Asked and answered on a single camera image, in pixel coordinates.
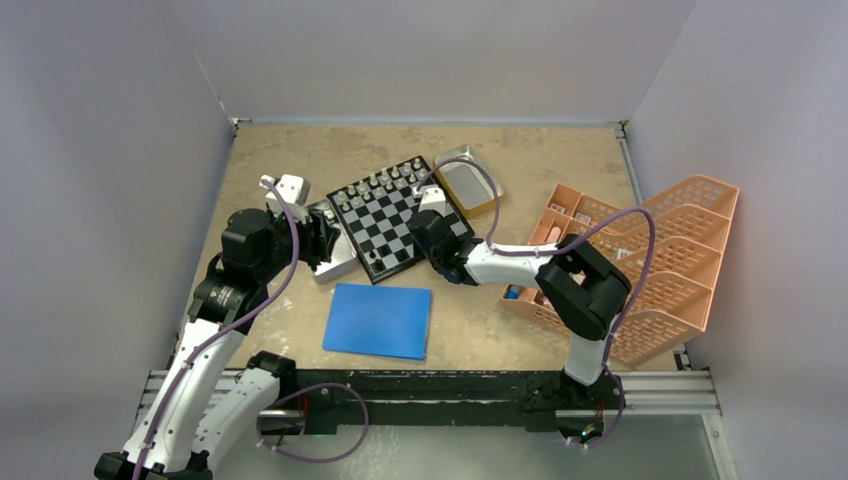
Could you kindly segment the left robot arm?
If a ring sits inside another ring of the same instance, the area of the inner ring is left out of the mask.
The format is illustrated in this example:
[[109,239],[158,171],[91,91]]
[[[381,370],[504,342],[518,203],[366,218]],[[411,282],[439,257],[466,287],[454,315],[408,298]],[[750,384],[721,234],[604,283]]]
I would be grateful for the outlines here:
[[98,479],[210,479],[261,408],[297,399],[294,361],[261,352],[216,406],[209,401],[253,319],[275,296],[268,284],[298,262],[327,262],[341,236],[318,209],[298,217],[249,208],[233,213],[222,250],[208,264],[188,310],[182,340],[149,411],[118,452],[104,453]]

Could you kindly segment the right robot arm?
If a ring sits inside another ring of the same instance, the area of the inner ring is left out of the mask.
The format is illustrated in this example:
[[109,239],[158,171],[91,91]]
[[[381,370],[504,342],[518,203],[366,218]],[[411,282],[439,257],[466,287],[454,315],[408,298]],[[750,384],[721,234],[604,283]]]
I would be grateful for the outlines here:
[[433,210],[413,214],[407,226],[416,248],[452,284],[540,291],[570,331],[564,399],[584,407],[599,396],[610,336],[629,307],[632,284],[586,238],[569,234],[559,243],[535,247],[488,244],[456,234]]

